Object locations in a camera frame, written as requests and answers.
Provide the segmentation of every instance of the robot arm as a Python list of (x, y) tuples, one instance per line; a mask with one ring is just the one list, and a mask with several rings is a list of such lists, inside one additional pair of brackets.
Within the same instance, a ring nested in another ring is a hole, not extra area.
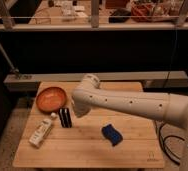
[(188, 96), (167, 93), (108, 91), (99, 89), (100, 80), (87, 74), (72, 92), (77, 117), (92, 106), (164, 121), (185, 130), (185, 147), (180, 171), (188, 171)]

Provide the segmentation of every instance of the small object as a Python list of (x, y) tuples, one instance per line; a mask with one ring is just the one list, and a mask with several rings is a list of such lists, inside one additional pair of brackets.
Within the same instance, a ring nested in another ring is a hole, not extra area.
[(115, 146), (123, 140), (122, 135), (111, 125), (102, 128), (102, 134)]
[(74, 10), (76, 11), (76, 12), (78, 12), (78, 11), (85, 11), (85, 7), (84, 6), (73, 6), (73, 8), (74, 8)]
[(60, 108), (59, 109), (59, 118), (61, 121), (61, 125), (63, 128), (71, 128), (71, 116), (68, 108)]
[(77, 0), (73, 1), (73, 6), (76, 6), (76, 5), (77, 5)]
[(29, 143), (37, 148), (40, 147), (42, 141), (46, 138), (52, 128), (52, 120), (44, 119), (29, 139)]
[(76, 12), (76, 14), (81, 18), (88, 18), (88, 15), (84, 12)]
[(117, 9), (109, 16), (109, 23), (124, 23), (131, 13), (126, 9)]
[(48, 6), (53, 7), (54, 6), (54, 1), (53, 0), (48, 0)]
[(36, 98), (39, 110), (45, 113), (57, 112), (66, 103), (66, 93), (60, 87), (49, 87), (41, 91)]
[(52, 118), (52, 119), (56, 119), (56, 118), (57, 118), (57, 114), (56, 114), (55, 112), (52, 112), (52, 113), (51, 113), (51, 118)]

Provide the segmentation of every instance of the orange bowl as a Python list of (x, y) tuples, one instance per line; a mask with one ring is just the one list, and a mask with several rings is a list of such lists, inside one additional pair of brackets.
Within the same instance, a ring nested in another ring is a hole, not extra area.
[(41, 91), (36, 98), (39, 110), (45, 113), (57, 112), (66, 103), (66, 93), (60, 87), (49, 87)]

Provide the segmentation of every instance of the floor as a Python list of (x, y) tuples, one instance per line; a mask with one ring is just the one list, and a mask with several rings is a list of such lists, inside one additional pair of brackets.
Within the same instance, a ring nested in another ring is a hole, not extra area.
[[(22, 135), (23, 128), (25, 127), (25, 123), (26, 123), (26, 120), (28, 118), (28, 114), (30, 111), (30, 108), (27, 108), (26, 106), (27, 106), (26, 100), (23, 98), (20, 99), (15, 109), (11, 113), (10, 118), (7, 122), (6, 128), (4, 130), (4, 133), (0, 141), (0, 171), (34, 171), (35, 170), (35, 169), (23, 169), (23, 168), (12, 167), (14, 154), (17, 149), (20, 137)], [(174, 134), (174, 135), (183, 136), (182, 130), (169, 126), (169, 125), (167, 125), (164, 128), (163, 134), (164, 135)], [(183, 146), (183, 144), (180, 141), (174, 140), (174, 139), (171, 140), (168, 143), (168, 145), (177, 154), (180, 154), (182, 146)], [(178, 166), (173, 164), (165, 155), (164, 155), (164, 158), (166, 160), (166, 166), (164, 169), (145, 169), (145, 170), (146, 171), (178, 171), (179, 170)], [(130, 169), (112, 169), (112, 171), (113, 170), (129, 171)]]

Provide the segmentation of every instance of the wooden table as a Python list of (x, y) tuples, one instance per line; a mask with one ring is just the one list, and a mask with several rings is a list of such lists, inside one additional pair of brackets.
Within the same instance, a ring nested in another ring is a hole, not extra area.
[[(164, 160), (151, 120), (94, 108), (76, 118), (71, 107), (71, 92), (78, 82), (43, 82), (38, 92), (46, 87), (63, 88), (68, 97), (73, 122), (72, 128), (62, 128), (60, 120), (39, 149), (32, 147), (28, 139), (37, 125), (47, 115), (33, 104), (25, 130), (20, 140), (14, 167), (28, 168), (163, 168)], [(111, 90), (142, 91), (137, 82), (102, 82), (102, 88)], [(113, 147), (101, 133), (101, 128), (112, 124), (124, 140)]]
[[(61, 7), (48, 7), (47, 1), (42, 1), (36, 10), (34, 16), (29, 24), (52, 24), (52, 25), (74, 25), (74, 24), (90, 24), (91, 17), (91, 1), (80, 0), (77, 5), (85, 7), (85, 13), (88, 18), (76, 17), (74, 20), (63, 20)], [(108, 24), (108, 18), (115, 9), (106, 9), (105, 4), (99, 5), (99, 23)], [(125, 23), (136, 23), (134, 20), (129, 19)]]

